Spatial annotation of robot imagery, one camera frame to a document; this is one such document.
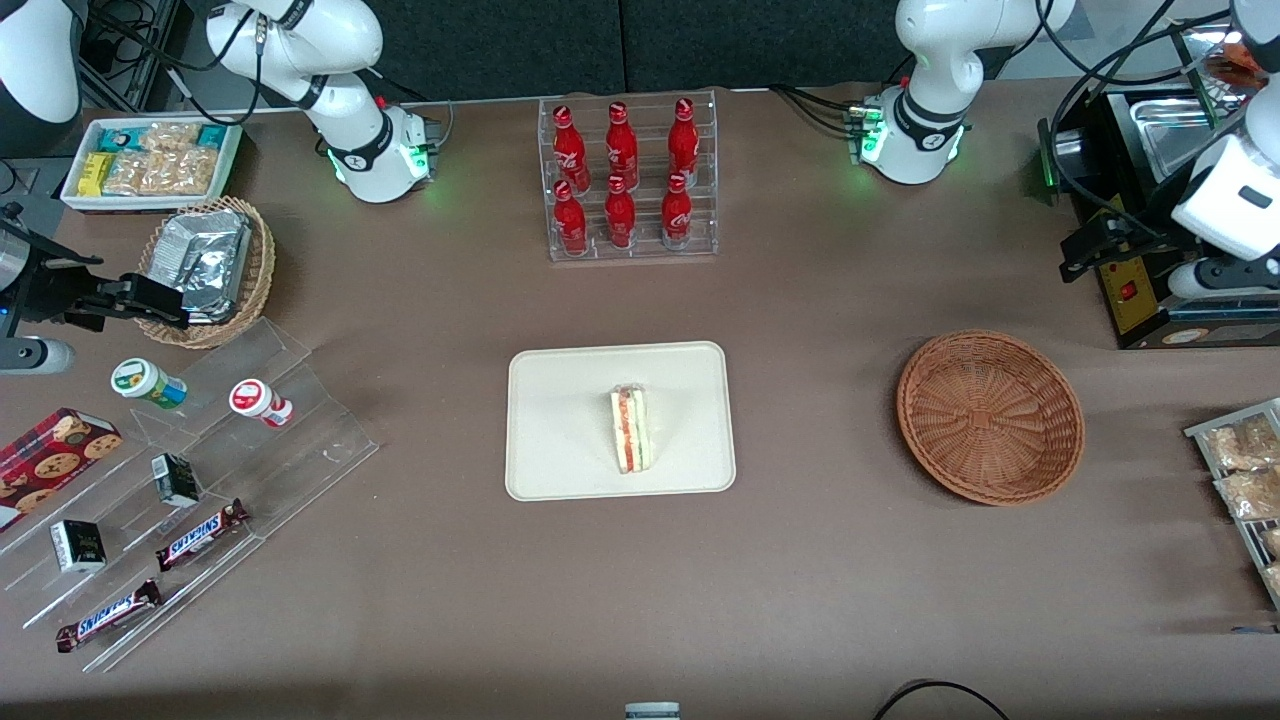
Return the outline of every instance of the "white tray of snacks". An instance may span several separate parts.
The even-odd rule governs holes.
[[[92,120],[61,200],[82,213],[172,210],[223,195],[243,131],[200,115]]]
[[[1187,428],[1280,610],[1280,398]]]
[[[512,359],[511,497],[721,492],[736,474],[724,351],[714,342],[531,350]]]

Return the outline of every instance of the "clear acrylic rack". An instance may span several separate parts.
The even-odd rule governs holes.
[[[108,630],[69,657],[88,671],[106,671],[173,620],[291,518],[320,497],[378,446],[306,365],[310,351],[261,319],[230,343],[178,373],[189,388],[173,411],[138,404],[119,428],[125,445],[63,488],[32,516],[0,534],[0,598],[23,626],[47,634],[55,652],[59,628],[77,623],[156,578],[164,605],[122,629]],[[230,411],[236,382],[259,378],[293,401],[282,429]],[[151,459],[186,457],[201,486],[193,507],[160,502]],[[160,573],[155,551],[239,498],[251,519],[196,557]],[[60,573],[49,527],[60,520],[96,523],[108,564],[91,574]]]
[[[694,213],[689,222],[689,246],[681,251],[667,250],[662,245],[662,199],[667,195],[669,155],[667,135],[675,123],[676,100],[687,97],[694,102],[694,124],[698,127],[698,183],[689,188]],[[609,104],[627,105],[631,128],[640,145],[640,184],[631,191],[636,204],[635,243],[620,250],[609,242],[609,228],[604,218],[604,200],[609,195],[609,161],[604,149],[604,136],[609,129]],[[586,165],[591,170],[591,187],[577,197],[586,211],[588,251],[581,256],[564,252],[556,232],[556,196],[552,186],[562,178],[556,164],[556,124],[552,110],[566,105],[573,113],[573,124],[586,143]],[[719,223],[717,202],[719,196],[718,124],[716,119],[716,94],[653,92],[620,95],[614,97],[552,97],[538,105],[538,156],[543,170],[543,202],[547,208],[547,237],[552,261],[590,263],[593,260],[678,259],[719,252]]]

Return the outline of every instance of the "snickers bar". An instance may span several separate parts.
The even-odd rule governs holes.
[[[70,652],[108,628],[118,628],[124,620],[145,610],[164,605],[164,597],[154,579],[120,600],[108,605],[88,618],[58,630],[58,652]]]
[[[248,512],[241,505],[239,498],[218,511],[218,515],[196,525],[189,533],[175,539],[173,544],[156,551],[156,560],[160,561],[160,571],[166,573],[178,565],[200,555],[202,550],[212,544],[215,539],[248,519]]]

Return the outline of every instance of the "cookie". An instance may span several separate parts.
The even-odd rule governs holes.
[[[40,465],[36,465],[36,477],[45,480],[50,478],[60,478],[74,470],[77,465],[79,465],[79,455],[76,455],[74,452],[59,452],[45,457],[40,461]]]
[[[113,450],[120,447],[124,439],[116,434],[102,436],[95,438],[92,442],[84,446],[84,457],[90,460],[101,460],[111,454]]]
[[[40,503],[52,497],[55,491],[51,489],[37,489],[36,492],[23,496],[22,500],[14,505],[18,512],[31,512],[32,510],[40,507]]]
[[[54,439],[65,442],[67,445],[79,445],[84,442],[91,430],[92,428],[83,420],[74,415],[68,415],[58,420],[58,424],[54,425]]]

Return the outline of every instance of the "bread slice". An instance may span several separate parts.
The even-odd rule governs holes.
[[[613,407],[613,439],[618,451],[618,470],[639,473],[653,465],[653,443],[649,441],[649,414],[644,389],[620,386],[609,393]]]

